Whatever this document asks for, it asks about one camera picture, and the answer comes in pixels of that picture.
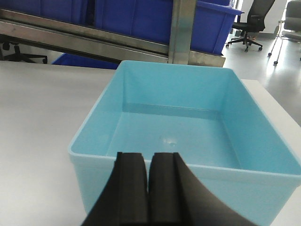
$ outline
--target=white chair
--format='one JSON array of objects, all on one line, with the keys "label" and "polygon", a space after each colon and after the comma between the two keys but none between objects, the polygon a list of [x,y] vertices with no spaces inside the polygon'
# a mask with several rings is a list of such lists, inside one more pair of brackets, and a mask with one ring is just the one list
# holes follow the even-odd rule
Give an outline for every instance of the white chair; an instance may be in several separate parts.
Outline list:
[{"label": "white chair", "polygon": [[273,48],[271,52],[268,54],[270,57],[272,55],[274,46],[277,42],[277,39],[280,37],[281,38],[281,46],[280,50],[278,53],[277,60],[274,61],[274,65],[276,66],[278,64],[278,59],[280,56],[282,44],[284,38],[287,38],[289,40],[296,40],[296,41],[301,41],[301,0],[293,0],[288,2],[287,8],[286,8],[286,14],[285,14],[285,20],[279,21],[280,22],[280,29],[281,30],[281,24],[284,23],[284,29],[290,30],[290,31],[282,31],[282,35],[278,35],[275,43],[273,45]]}]

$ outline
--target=office chair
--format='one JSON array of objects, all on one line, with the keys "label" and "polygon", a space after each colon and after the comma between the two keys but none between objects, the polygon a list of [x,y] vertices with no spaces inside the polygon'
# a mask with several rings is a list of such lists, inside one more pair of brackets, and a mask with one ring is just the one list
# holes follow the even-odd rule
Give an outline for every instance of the office chair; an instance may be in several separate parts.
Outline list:
[{"label": "office chair", "polygon": [[232,28],[242,30],[245,33],[244,37],[231,39],[231,41],[226,44],[226,48],[229,47],[229,44],[243,42],[243,44],[246,45],[245,52],[249,50],[249,46],[251,44],[260,46],[258,50],[262,51],[262,45],[253,40],[250,40],[248,38],[248,32],[257,33],[264,30],[264,18],[271,9],[274,2],[275,0],[254,0],[248,13],[247,22],[240,22],[240,16],[238,16],[238,21],[236,23],[234,22],[232,26]]},{"label": "office chair", "polygon": [[30,58],[43,58],[43,63],[44,64],[47,64],[47,62],[48,62],[47,56],[45,56],[45,55],[21,53],[20,47],[18,46],[18,43],[15,43],[15,42],[3,41],[3,46],[2,46],[3,49],[4,50],[9,50],[9,48],[10,48],[9,44],[14,45],[15,53],[7,55],[7,56],[3,56],[2,57],[3,60],[16,61],[16,62],[25,61],[25,62],[28,62],[28,63],[35,63]]},{"label": "office chair", "polygon": [[278,60],[279,60],[279,56],[280,56],[284,38],[287,38],[288,40],[301,41],[301,33],[300,33],[300,31],[301,31],[301,1],[300,0],[293,0],[293,1],[288,2],[287,7],[286,7],[285,20],[284,21],[281,20],[281,21],[279,21],[279,23],[280,23],[279,32],[281,30],[282,23],[284,23],[284,29],[291,30],[291,31],[282,31],[282,36],[280,36],[279,34],[277,35],[277,38],[273,45],[273,48],[272,48],[271,52],[269,52],[269,54],[268,54],[269,57],[272,55],[272,52],[273,52],[273,49],[277,42],[277,39],[280,37],[281,38],[281,46],[280,46],[277,60],[274,61],[274,66],[276,66],[278,64]]}]

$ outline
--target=chair backrest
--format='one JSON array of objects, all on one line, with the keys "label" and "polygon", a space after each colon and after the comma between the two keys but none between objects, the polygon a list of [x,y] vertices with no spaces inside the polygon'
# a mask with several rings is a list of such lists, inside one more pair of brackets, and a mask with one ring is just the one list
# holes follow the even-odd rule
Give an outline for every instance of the chair backrest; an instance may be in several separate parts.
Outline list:
[{"label": "chair backrest", "polygon": [[254,0],[248,13],[247,23],[256,26],[258,31],[265,28],[264,18],[272,8],[275,0]]},{"label": "chair backrest", "polygon": [[284,28],[292,31],[301,31],[301,0],[288,2]]}]

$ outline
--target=black office chair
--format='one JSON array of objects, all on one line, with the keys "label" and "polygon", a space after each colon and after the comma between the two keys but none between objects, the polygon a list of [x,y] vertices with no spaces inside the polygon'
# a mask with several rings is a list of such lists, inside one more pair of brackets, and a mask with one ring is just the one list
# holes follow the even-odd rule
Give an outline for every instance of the black office chair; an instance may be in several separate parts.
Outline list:
[{"label": "black office chair", "polygon": [[10,44],[14,45],[15,53],[7,55],[7,56],[2,56],[2,60],[8,60],[8,61],[25,61],[28,63],[35,63],[33,60],[30,58],[43,58],[43,63],[47,64],[48,58],[45,55],[36,55],[36,54],[26,54],[26,53],[21,53],[20,47],[18,43],[15,42],[8,42],[8,41],[2,41],[3,43],[3,49],[4,50],[9,50]]},{"label": "black office chair", "polygon": [[249,50],[249,46],[251,44],[260,46],[258,50],[262,51],[262,45],[253,40],[250,40],[248,38],[248,32],[261,32],[264,30],[264,18],[271,9],[274,2],[275,0],[254,0],[248,13],[247,22],[240,22],[240,16],[238,16],[238,21],[236,23],[233,23],[232,26],[232,28],[242,30],[245,33],[244,37],[231,39],[231,41],[226,44],[226,48],[229,47],[229,44],[243,42],[243,44],[246,45],[245,52]]}]

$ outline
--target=bin floor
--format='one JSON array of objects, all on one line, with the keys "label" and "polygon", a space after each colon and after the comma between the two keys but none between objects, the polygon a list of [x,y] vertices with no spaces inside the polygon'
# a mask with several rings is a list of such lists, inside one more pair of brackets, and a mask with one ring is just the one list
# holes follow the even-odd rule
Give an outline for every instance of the bin floor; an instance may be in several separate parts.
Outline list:
[{"label": "bin floor", "polygon": [[217,111],[127,104],[112,137],[108,156],[118,151],[179,152],[197,165],[240,168],[237,156]]}]

